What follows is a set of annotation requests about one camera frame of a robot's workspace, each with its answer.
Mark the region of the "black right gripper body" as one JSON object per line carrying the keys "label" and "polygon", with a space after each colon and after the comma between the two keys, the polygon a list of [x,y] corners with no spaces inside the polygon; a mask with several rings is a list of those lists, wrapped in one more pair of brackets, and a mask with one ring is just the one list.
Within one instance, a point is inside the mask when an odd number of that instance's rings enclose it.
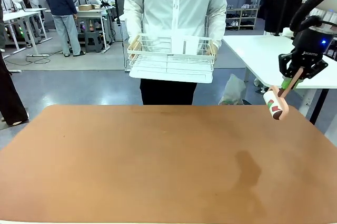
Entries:
{"label": "black right gripper body", "polygon": [[334,34],[305,29],[296,34],[293,45],[292,63],[296,67],[326,68],[328,63],[323,60],[323,54],[329,48]]}

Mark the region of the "person's right hand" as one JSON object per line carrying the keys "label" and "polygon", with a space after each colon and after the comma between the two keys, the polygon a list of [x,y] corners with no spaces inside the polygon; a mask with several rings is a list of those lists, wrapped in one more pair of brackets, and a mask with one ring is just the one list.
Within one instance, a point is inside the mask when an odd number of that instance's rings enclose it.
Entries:
{"label": "person's right hand", "polygon": [[142,43],[140,40],[140,35],[137,35],[135,39],[133,39],[133,41],[131,42],[129,49],[131,51],[140,51],[141,48],[142,48]]}

